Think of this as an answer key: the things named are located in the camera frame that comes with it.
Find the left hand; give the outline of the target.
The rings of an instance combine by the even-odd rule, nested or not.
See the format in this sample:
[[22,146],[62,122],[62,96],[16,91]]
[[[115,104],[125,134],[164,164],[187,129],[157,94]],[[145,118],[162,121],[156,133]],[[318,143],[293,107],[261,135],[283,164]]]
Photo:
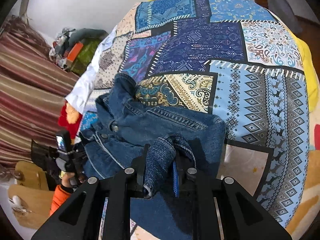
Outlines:
[[67,188],[76,188],[79,187],[86,180],[86,176],[84,174],[77,174],[72,172],[66,172],[62,179],[61,185]]

